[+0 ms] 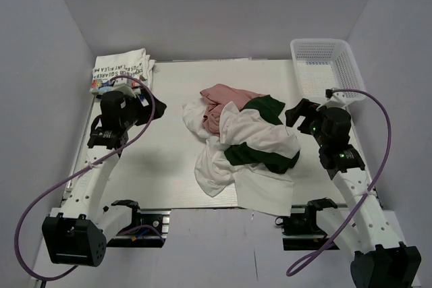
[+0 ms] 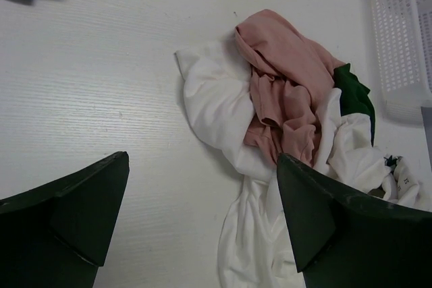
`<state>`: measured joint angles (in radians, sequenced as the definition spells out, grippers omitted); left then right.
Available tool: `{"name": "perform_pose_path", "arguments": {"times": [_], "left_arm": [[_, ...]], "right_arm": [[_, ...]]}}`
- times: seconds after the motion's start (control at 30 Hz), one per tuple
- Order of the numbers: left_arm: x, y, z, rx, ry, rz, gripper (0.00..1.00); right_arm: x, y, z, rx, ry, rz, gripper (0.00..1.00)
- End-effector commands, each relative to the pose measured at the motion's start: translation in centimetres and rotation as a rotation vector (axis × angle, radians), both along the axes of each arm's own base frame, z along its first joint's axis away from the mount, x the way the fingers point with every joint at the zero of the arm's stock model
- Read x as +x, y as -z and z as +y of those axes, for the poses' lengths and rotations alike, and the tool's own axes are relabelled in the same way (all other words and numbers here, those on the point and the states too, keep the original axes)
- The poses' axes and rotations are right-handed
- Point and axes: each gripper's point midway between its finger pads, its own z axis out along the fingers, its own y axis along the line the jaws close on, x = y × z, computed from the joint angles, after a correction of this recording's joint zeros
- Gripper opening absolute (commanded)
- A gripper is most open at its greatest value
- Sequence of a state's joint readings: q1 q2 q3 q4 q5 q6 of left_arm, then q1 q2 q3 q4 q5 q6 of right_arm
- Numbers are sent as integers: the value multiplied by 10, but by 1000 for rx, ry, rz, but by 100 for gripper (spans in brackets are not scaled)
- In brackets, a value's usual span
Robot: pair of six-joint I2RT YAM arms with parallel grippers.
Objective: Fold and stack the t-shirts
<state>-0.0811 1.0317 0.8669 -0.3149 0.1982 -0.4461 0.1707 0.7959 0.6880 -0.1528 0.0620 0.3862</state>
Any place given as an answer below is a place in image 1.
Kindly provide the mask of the green and white t-shirt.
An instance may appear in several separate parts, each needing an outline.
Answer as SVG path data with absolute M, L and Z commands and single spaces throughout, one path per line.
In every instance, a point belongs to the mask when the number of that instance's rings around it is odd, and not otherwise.
M 233 166 L 264 165 L 284 174 L 300 158 L 300 144 L 279 115 L 285 103 L 269 95 L 254 98 L 238 110 L 233 102 L 222 110 L 219 139 L 227 146 L 224 155 Z

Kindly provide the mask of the white coca-cola t-shirt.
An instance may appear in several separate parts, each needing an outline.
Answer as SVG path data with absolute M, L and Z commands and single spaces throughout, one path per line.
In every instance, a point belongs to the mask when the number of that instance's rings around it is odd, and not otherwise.
M 208 106 L 202 99 L 183 106 L 186 127 L 205 141 L 194 175 L 206 195 L 214 198 L 234 185 L 239 207 L 291 214 L 290 171 L 300 158 L 300 144 L 279 118 L 285 106 L 269 95 L 250 100 L 243 109 L 230 102 L 222 108 L 218 135 L 203 126 Z

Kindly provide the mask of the pink t-shirt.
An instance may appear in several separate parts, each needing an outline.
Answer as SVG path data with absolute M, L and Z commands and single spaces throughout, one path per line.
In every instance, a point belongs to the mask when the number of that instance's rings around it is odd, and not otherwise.
M 242 109 L 250 100 L 264 96 L 249 90 L 229 87 L 225 84 L 216 84 L 200 91 L 207 108 L 203 115 L 203 127 L 211 134 L 219 135 L 219 120 L 223 108 L 233 102 L 238 110 Z

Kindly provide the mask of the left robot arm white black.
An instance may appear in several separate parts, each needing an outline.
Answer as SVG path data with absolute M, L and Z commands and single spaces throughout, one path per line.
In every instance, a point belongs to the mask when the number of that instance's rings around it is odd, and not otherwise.
M 112 90 L 102 95 L 101 113 L 93 120 L 87 143 L 86 164 L 90 170 L 79 176 L 69 198 L 53 217 L 42 225 L 49 257 L 54 264 L 98 266 L 107 244 L 118 233 L 136 233 L 142 227 L 139 204 L 116 200 L 108 206 L 101 198 L 111 172 L 122 155 L 119 148 L 128 142 L 128 130 L 163 116 L 167 106 L 145 93 L 139 97 Z

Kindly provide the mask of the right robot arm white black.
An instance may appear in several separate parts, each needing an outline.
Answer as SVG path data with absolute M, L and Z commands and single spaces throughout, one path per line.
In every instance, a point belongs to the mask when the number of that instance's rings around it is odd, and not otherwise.
M 370 189 L 361 155 L 350 143 L 351 116 L 343 108 L 302 99 L 285 112 L 286 124 L 304 120 L 298 130 L 319 146 L 319 160 L 350 210 L 344 217 L 330 199 L 310 201 L 304 223 L 324 231 L 328 243 L 347 253 L 356 287 L 411 287 L 421 263 L 417 247 L 407 246 L 393 230 Z

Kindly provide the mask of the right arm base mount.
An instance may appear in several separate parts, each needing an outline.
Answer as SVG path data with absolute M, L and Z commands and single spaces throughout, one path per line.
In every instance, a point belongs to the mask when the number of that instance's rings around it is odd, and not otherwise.
M 281 228 L 284 251 L 315 251 L 329 239 L 317 224 L 317 213 L 324 209 L 335 210 L 337 204 L 329 198 L 311 200 L 302 212 L 278 216 L 275 226 Z

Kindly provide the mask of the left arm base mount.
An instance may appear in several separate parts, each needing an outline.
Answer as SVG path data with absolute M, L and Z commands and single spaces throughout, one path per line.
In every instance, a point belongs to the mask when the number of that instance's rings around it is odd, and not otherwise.
M 110 248 L 162 248 L 169 230 L 168 210 L 145 210 L 133 200 L 103 207 L 102 227 Z

